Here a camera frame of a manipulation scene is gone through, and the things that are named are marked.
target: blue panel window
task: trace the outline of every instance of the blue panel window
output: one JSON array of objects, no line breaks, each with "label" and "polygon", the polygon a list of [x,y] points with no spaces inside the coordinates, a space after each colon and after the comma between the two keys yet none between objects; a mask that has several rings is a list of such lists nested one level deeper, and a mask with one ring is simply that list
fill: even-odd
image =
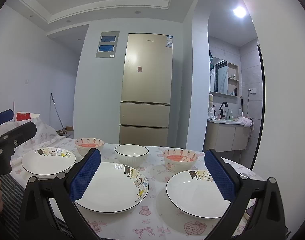
[{"label": "blue panel window", "polygon": [[98,51],[113,51],[114,45],[100,45]]},{"label": "blue panel window", "polygon": [[116,41],[116,36],[102,36],[101,42],[114,42]]}]

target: striped fabric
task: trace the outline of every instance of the striped fabric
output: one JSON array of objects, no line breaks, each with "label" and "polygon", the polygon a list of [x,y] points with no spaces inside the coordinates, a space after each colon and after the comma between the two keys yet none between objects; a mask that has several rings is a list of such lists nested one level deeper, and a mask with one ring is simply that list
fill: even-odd
[{"label": "striped fabric", "polygon": [[[15,240],[19,240],[19,215],[24,189],[10,174],[0,176],[0,181],[2,200],[4,202],[4,208],[1,213],[1,217],[4,220],[3,222],[5,224],[5,228],[9,234]],[[62,232],[74,239],[66,223],[61,221],[59,218],[57,218],[57,221]]]}]

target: screw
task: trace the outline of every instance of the screw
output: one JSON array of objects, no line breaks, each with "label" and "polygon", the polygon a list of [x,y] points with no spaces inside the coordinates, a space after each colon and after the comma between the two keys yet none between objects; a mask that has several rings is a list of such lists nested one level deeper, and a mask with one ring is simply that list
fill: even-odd
[{"label": "screw", "polygon": [[272,184],[276,183],[276,179],[273,178],[273,177],[270,177],[270,178],[269,178],[269,181],[270,181]]},{"label": "screw", "polygon": [[31,177],[30,179],[29,179],[29,182],[34,182],[36,180],[36,177]]},{"label": "screw", "polygon": [[64,173],[64,172],[60,172],[60,173],[57,175],[57,178],[58,178],[58,179],[63,179],[64,177],[66,177],[66,173]]},{"label": "screw", "polygon": [[244,173],[240,173],[239,177],[241,177],[241,179],[248,179],[248,175]]}]

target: floral tablecloth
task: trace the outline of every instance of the floral tablecloth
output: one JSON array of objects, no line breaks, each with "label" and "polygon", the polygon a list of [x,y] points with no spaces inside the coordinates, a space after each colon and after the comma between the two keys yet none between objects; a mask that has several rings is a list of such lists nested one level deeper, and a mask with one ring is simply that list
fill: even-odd
[{"label": "floral tablecloth", "polygon": [[[81,156],[75,147],[74,139],[55,136],[52,128],[39,124],[37,118],[33,119],[37,126],[36,138],[29,142],[29,147],[24,146],[24,149],[18,150],[16,158],[12,159],[13,170],[11,175],[25,188],[28,179],[32,176],[21,165],[21,156],[28,150],[35,149],[40,146],[60,147],[70,150],[76,155],[76,160],[80,161]],[[48,129],[48,140],[45,138],[44,128]],[[100,150],[102,162],[119,163],[114,151],[115,144],[105,144]],[[149,155],[145,163],[143,163],[139,171],[141,171],[149,182],[149,192],[145,199],[135,208],[118,214],[98,214],[91,212],[83,207],[78,207],[82,215],[90,224],[91,228],[103,238],[118,239],[118,240],[134,240],[134,239],[191,239],[202,240],[214,228],[219,219],[200,219],[186,215],[176,208],[169,200],[166,194],[166,183],[174,175],[170,172],[165,164],[162,152],[167,147],[147,147]],[[204,153],[196,152],[199,156],[196,165],[192,169],[204,170]],[[238,173],[246,173],[251,179],[261,179],[251,170],[224,159],[230,163]],[[53,199],[51,204],[54,209],[54,214],[63,220],[60,211]],[[249,202],[248,206],[254,204],[254,200]],[[242,233],[246,225],[246,219],[242,218],[239,226],[236,228],[235,235]]]}]

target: soap bottle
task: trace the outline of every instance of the soap bottle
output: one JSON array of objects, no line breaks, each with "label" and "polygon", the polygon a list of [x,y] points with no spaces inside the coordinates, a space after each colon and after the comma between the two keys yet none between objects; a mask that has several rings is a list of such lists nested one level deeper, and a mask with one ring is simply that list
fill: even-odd
[{"label": "soap bottle", "polygon": [[232,110],[231,110],[231,111],[230,111],[230,114],[229,114],[229,120],[230,120],[230,121],[232,121],[232,117],[233,117],[233,116],[232,116]]},{"label": "soap bottle", "polygon": [[227,114],[226,114],[226,120],[229,120],[229,109],[228,109],[228,111],[227,111]]}]

